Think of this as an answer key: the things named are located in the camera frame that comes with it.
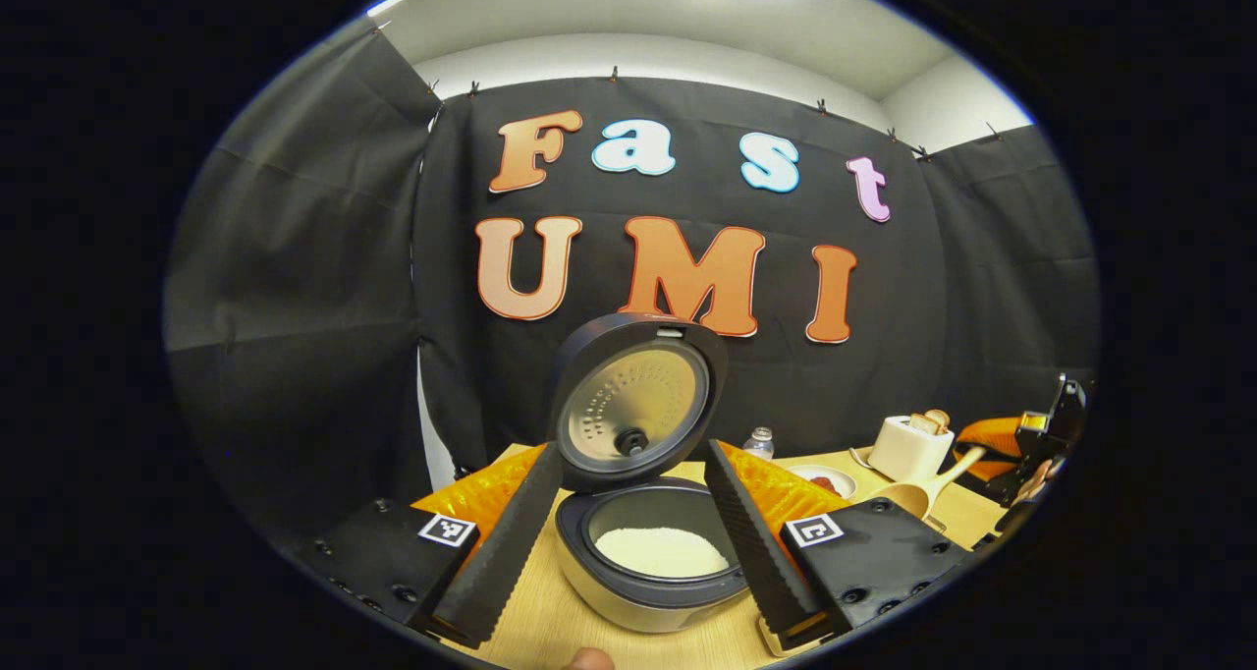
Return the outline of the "black backdrop cloth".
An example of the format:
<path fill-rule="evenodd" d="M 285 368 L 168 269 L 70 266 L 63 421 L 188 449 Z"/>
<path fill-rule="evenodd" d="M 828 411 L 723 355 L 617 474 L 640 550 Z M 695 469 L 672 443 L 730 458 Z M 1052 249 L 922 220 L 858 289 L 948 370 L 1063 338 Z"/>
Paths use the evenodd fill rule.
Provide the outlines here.
<path fill-rule="evenodd" d="M 1038 129 L 920 161 L 725 84 L 561 78 L 436 101 L 380 33 L 300 57 L 217 141 L 163 290 L 177 400 L 280 549 L 546 437 L 562 339 L 654 288 L 729 366 L 709 437 L 786 458 L 882 419 L 1046 409 L 1100 365 L 1080 199 Z"/>

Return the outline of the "dark grey rice cooker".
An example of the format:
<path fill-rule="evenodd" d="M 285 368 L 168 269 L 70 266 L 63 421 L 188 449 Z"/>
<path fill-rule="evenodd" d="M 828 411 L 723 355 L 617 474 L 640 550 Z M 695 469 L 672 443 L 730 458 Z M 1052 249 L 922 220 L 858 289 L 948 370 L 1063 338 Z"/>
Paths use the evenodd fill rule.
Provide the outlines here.
<path fill-rule="evenodd" d="M 563 459 L 561 569 L 602 618 L 678 634 L 748 593 L 704 483 L 674 476 L 705 440 L 727 380 L 723 339 L 696 322 L 611 313 L 564 339 L 549 380 Z"/>

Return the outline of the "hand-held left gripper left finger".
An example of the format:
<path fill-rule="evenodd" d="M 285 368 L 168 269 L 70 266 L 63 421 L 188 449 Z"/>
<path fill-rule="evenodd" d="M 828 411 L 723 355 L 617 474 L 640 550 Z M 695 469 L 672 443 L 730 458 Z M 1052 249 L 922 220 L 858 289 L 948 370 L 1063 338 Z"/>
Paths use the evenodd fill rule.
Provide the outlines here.
<path fill-rule="evenodd" d="M 278 546 L 375 617 L 475 650 L 517 590 L 562 473 L 543 442 L 435 489 L 409 453 L 287 497 Z"/>

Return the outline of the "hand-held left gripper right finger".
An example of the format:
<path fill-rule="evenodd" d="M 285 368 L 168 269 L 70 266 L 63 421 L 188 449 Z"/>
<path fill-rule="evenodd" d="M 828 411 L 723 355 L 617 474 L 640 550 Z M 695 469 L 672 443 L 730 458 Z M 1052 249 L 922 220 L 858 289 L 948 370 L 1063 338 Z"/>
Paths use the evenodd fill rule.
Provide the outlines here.
<path fill-rule="evenodd" d="M 783 650 L 901 615 L 974 559 L 889 497 L 848 503 L 727 442 L 706 442 L 704 480 Z"/>

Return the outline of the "white toaster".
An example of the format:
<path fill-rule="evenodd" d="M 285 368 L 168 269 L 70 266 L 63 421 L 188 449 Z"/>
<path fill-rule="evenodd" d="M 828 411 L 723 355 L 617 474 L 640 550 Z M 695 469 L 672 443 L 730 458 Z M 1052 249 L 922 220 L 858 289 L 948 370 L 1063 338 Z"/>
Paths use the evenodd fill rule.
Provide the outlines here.
<path fill-rule="evenodd" d="M 952 429 L 929 434 L 908 424 L 908 416 L 882 420 L 866 461 L 891 481 L 918 481 L 939 471 L 955 445 Z"/>

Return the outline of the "wooden spoon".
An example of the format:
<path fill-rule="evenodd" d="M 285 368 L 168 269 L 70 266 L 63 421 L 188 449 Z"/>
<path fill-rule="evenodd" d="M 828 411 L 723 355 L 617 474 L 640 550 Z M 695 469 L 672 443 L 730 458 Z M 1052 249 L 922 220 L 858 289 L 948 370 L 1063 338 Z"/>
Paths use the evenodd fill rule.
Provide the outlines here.
<path fill-rule="evenodd" d="M 987 448 L 973 445 L 948 471 L 928 476 L 920 481 L 889 483 L 889 485 L 871 492 L 866 497 L 866 502 L 886 499 L 894 507 L 903 509 L 903 512 L 908 512 L 910 515 L 924 520 L 930 514 L 940 492 L 952 485 L 952 481 L 957 481 L 957 478 L 962 473 L 968 471 L 970 466 L 980 461 L 987 455 Z"/>

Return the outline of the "white plate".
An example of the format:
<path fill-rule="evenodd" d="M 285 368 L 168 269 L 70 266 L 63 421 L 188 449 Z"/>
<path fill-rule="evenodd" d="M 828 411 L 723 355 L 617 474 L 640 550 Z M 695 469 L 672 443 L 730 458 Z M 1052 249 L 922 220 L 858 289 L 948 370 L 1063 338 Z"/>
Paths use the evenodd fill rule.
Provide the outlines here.
<path fill-rule="evenodd" d="M 851 500 L 854 497 L 854 492 L 857 490 L 857 483 L 854 481 L 852 476 L 848 476 L 848 474 L 845 474 L 843 471 L 838 471 L 830 466 L 798 465 L 798 466 L 789 466 L 787 468 L 787 470 L 789 470 L 789 473 L 797 476 L 802 476 L 803 480 L 808 481 L 811 481 L 812 476 L 821 476 L 821 475 L 833 476 L 836 481 L 838 481 L 837 486 L 840 488 L 840 490 L 843 492 L 845 500 Z"/>

